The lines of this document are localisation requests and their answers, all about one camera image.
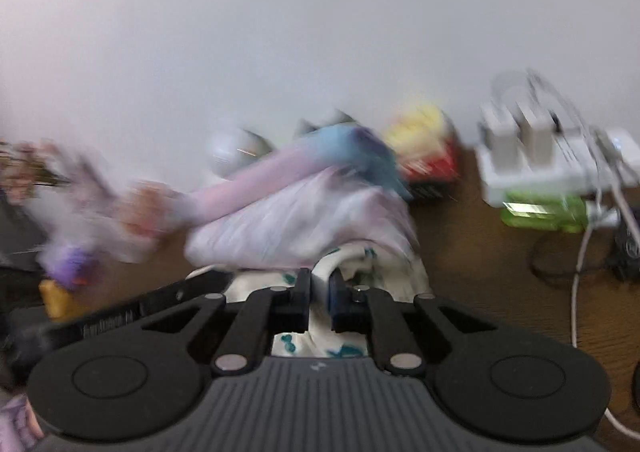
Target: metal screw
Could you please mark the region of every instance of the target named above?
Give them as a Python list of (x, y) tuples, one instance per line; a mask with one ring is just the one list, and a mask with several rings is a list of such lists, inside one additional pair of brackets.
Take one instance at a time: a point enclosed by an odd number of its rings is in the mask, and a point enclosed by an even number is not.
[(222, 355), (216, 359), (216, 367), (220, 371), (239, 371), (247, 365), (242, 355)]
[[(367, 289), (369, 289), (369, 286), (367, 286), (366, 284), (360, 284), (359, 286), (354, 286), (353, 289), (358, 292), (367, 291)], [(364, 299), (364, 294), (356, 294), (353, 296), (353, 300), (355, 302), (364, 302)]]
[(413, 353), (398, 353), (391, 357), (389, 363), (396, 369), (416, 369), (422, 365), (422, 358)]

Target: white cable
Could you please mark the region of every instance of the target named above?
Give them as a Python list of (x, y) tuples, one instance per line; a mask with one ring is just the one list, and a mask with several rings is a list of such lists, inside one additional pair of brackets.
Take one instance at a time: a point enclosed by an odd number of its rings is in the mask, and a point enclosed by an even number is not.
[[(543, 79), (542, 76), (537, 74), (532, 70), (527, 71), (529, 74), (532, 96), (536, 100), (537, 96), (535, 93), (535, 85), (540, 86), (546, 92), (555, 96), (558, 102), (564, 107), (564, 110), (572, 116), (574, 122), (578, 124), (580, 127), (580, 131), (584, 136), (584, 139), (587, 143), (587, 147), (589, 148), (589, 152), (591, 153), (591, 157), (596, 164), (596, 172), (598, 174), (597, 185), (596, 185), (596, 208), (598, 214), (602, 212), (602, 174), (600, 173), (601, 165), (604, 162), (604, 156), (597, 144), (595, 143), (593, 136), (587, 129), (587, 126), (580, 114), (580, 111), (574, 106), (574, 104), (564, 98), (558, 90), (556, 90), (551, 83)], [(638, 223), (636, 222), (636, 217), (633, 215), (629, 204), (626, 202), (626, 199), (622, 193), (622, 185), (620, 180), (615, 172), (610, 172), (610, 180), (611, 180), (611, 191), (613, 197), (620, 208), (620, 214), (622, 218), (625, 220), (626, 226), (631, 232), (631, 236), (634, 238), (638, 248), (640, 248), (640, 229), (638, 228)], [(594, 223), (590, 221), (587, 229), (582, 236), (582, 242), (580, 243), (580, 251), (578, 252), (578, 261), (575, 266), (575, 275), (574, 281), (571, 286), (571, 344), (576, 349), (578, 348), (578, 286), (580, 285), (580, 272), (582, 271), (582, 266), (584, 264), (584, 256), (587, 252), (587, 246), (589, 245), (589, 240), (591, 239), (591, 235), (593, 234)], [(610, 424), (620, 432), (620, 434), (624, 434), (625, 436), (634, 439), (636, 441), (640, 441), (640, 432), (636, 432), (632, 430), (622, 423), (620, 423), (613, 413), (607, 408), (604, 411), (604, 416), (609, 420)]]

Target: purple object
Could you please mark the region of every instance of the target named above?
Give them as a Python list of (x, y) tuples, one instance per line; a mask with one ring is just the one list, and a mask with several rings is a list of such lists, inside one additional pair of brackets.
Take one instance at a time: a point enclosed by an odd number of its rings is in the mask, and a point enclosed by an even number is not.
[(27, 397), (16, 396), (0, 409), (0, 451), (22, 452), (37, 442), (28, 424)]
[(96, 264), (92, 252), (75, 247), (66, 252), (48, 275), (63, 288), (73, 291), (90, 278)]

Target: pink fabric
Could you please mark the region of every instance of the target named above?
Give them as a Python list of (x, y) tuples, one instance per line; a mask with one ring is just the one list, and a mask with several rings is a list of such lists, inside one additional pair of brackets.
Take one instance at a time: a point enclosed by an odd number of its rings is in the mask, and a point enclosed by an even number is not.
[(184, 255), (195, 266), (299, 268), (353, 241), (374, 242), (405, 258), (417, 246), (408, 207), (397, 194), (329, 168), (194, 229)]
[(236, 172), (230, 181), (188, 194), (194, 202), (194, 222), (204, 225), (238, 212), (328, 165), (305, 145), (296, 143)]
[(0, 409), (0, 452), (23, 452), (36, 445), (42, 433), (31, 427), (33, 418), (24, 394), (15, 396)]

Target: power strip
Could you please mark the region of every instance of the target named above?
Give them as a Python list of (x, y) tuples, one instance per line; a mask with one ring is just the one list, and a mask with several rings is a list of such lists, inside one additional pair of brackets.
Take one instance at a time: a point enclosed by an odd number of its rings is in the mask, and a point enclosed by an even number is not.
[[(637, 174), (640, 174), (640, 146), (623, 128), (606, 129), (605, 133), (622, 158)], [(507, 192), (519, 191), (534, 194), (587, 194), (596, 188), (598, 173), (584, 138), (558, 135), (554, 138), (553, 155), (548, 166), (529, 165), (522, 148), (518, 150), (520, 162), (516, 169), (497, 172), (492, 154), (485, 145), (476, 147), (478, 169), (482, 180), (482, 197), (494, 207), (501, 207)], [(620, 169), (626, 186), (638, 184), (637, 177), (627, 169)], [(603, 171), (602, 183), (610, 183), (611, 171)]]

